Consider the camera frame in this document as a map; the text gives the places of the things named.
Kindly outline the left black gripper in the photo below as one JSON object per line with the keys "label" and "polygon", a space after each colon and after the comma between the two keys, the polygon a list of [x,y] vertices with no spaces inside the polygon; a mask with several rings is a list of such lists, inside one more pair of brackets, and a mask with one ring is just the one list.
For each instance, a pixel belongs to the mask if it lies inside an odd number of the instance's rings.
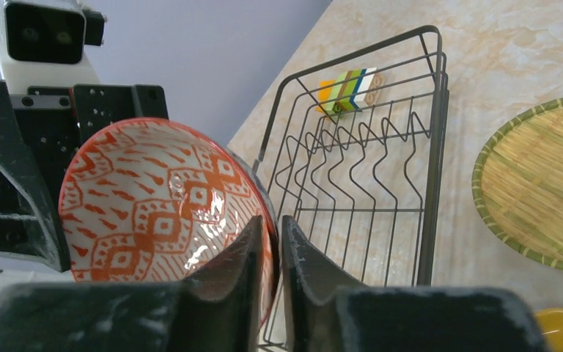
{"label": "left black gripper", "polygon": [[158,85],[30,86],[0,80],[0,256],[70,269],[57,212],[66,170],[100,129],[134,117],[168,117]]}

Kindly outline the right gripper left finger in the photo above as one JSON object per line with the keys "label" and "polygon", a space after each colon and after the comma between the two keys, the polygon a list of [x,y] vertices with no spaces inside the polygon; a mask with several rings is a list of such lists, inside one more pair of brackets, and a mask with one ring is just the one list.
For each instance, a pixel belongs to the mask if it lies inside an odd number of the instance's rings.
{"label": "right gripper left finger", "polygon": [[255,351],[264,225],[179,282],[16,284],[0,292],[0,351]]}

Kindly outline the orange patterned bowl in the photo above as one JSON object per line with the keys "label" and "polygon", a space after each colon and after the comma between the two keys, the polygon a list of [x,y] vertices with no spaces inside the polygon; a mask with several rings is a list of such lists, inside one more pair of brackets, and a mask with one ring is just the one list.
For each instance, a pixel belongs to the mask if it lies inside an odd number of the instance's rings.
{"label": "orange patterned bowl", "polygon": [[183,279],[261,216],[261,321],[271,313],[274,206],[251,167],[203,133],[152,117],[106,126],[66,169],[58,212],[77,282]]}

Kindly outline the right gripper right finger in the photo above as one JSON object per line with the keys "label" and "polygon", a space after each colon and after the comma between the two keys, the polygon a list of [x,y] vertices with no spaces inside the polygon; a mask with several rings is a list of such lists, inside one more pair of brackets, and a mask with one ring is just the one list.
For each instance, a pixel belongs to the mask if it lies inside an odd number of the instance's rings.
{"label": "right gripper right finger", "polygon": [[494,287],[371,287],[281,220],[290,351],[548,351],[528,305]]}

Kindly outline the woven bamboo tray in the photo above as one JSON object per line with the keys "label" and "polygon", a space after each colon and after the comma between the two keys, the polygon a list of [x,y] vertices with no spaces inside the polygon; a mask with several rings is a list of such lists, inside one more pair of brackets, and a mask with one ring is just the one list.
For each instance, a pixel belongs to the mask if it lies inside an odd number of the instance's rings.
{"label": "woven bamboo tray", "polygon": [[563,98],[502,125],[476,158],[471,190],[501,242],[563,271]]}

